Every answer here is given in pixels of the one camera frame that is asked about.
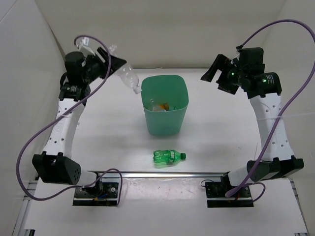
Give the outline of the orange plastic bottle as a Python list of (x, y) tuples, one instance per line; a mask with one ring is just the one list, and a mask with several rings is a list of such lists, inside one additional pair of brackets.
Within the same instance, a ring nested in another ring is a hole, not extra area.
[(169, 105), (167, 103), (159, 104), (158, 106), (165, 111), (169, 110)]

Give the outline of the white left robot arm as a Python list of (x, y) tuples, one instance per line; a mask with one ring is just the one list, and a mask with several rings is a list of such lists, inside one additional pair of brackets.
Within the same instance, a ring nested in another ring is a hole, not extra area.
[(58, 122), (54, 124), (49, 140), (41, 154), (35, 154), (32, 164), (45, 183), (86, 186), (93, 197), (103, 192), (103, 184), (97, 174), (81, 169), (71, 159), (71, 149), (79, 118), (86, 106), (86, 97), (91, 92), (90, 83), (104, 79), (126, 64), (126, 60), (108, 56), (102, 49), (97, 54), (85, 56), (76, 51), (65, 56), (66, 72), (60, 80)]

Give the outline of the clear unlabelled plastic bottle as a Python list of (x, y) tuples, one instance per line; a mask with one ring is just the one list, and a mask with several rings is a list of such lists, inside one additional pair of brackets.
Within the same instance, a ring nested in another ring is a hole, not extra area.
[[(117, 55), (116, 45), (111, 45), (109, 48), (109, 52), (111, 55), (121, 58)], [(139, 85), (139, 78), (134, 72), (132, 66), (127, 62), (125, 66), (119, 69), (117, 72), (114, 73), (115, 75), (119, 76), (122, 82), (130, 89), (134, 91), (135, 94), (139, 94), (141, 92), (141, 87)]]

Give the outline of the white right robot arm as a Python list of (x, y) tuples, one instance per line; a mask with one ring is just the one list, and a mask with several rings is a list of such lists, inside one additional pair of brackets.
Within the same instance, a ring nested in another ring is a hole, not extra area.
[(217, 71), (220, 71), (216, 81), (219, 90), (235, 94), (241, 88), (247, 94), (261, 140), (258, 158), (248, 161), (245, 167), (228, 172), (227, 181), (221, 184), (222, 193), (231, 197), (246, 184), (288, 177), (303, 169), (304, 160), (295, 157), (286, 134), (278, 74), (264, 71), (262, 56), (243, 64), (241, 60), (231, 60), (219, 54), (201, 80), (211, 82)]

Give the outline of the clear bottle red label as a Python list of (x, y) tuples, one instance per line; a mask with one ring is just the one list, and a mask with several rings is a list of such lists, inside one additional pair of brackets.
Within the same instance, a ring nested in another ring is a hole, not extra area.
[(150, 100), (148, 110), (152, 112), (165, 112), (165, 110), (161, 109), (158, 105), (161, 103), (157, 103), (154, 99)]

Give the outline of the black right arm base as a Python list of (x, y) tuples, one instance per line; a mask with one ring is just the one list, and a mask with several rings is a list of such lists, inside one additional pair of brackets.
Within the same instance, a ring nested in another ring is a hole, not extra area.
[(231, 197), (226, 197), (226, 192), (233, 186), (225, 177), (221, 177), (219, 181), (205, 179), (201, 181), (200, 185), (206, 191), (208, 208), (253, 207), (253, 199), (248, 186), (241, 188)]

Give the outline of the green soda bottle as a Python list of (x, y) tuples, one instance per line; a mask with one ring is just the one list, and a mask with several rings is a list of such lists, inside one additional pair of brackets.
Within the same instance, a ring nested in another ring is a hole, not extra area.
[(175, 165), (178, 162), (185, 161), (185, 153), (176, 150), (156, 150), (153, 152), (153, 162), (156, 166)]

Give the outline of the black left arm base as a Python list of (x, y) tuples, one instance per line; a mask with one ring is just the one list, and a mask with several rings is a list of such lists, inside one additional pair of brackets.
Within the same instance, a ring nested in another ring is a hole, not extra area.
[(76, 188), (73, 206), (116, 207), (120, 199), (121, 180), (102, 178), (94, 187)]

